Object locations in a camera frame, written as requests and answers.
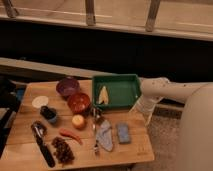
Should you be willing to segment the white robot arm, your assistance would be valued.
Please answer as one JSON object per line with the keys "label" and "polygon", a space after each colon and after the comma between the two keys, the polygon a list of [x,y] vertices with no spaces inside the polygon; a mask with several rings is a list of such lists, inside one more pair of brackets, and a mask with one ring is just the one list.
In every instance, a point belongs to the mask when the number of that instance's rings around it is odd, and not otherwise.
{"label": "white robot arm", "polygon": [[172,82],[143,78],[142,94],[132,107],[148,125],[163,99],[181,104],[179,138],[173,171],[213,171],[213,82]]}

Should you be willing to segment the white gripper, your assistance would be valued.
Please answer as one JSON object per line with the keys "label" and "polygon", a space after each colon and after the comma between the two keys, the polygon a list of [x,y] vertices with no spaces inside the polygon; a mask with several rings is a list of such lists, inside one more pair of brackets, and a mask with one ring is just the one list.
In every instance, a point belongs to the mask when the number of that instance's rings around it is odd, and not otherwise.
{"label": "white gripper", "polygon": [[152,114],[155,110],[156,105],[162,100],[162,97],[146,97],[141,96],[134,106],[132,111],[136,113],[141,113],[145,124],[148,125],[151,121]]}

